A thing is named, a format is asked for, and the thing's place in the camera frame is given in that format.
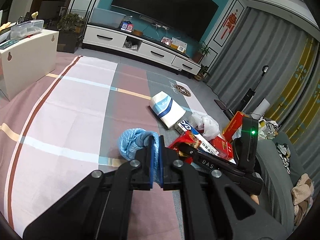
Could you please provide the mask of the person's right hand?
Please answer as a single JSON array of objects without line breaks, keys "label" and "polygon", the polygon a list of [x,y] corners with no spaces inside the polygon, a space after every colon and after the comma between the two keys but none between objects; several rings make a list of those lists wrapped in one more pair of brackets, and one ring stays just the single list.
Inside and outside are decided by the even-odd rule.
[{"label": "person's right hand", "polygon": [[259,205],[259,199],[258,199],[258,196],[256,196],[256,195],[252,194],[252,195],[250,195],[250,198],[251,198],[255,203],[257,203],[257,204]]}]

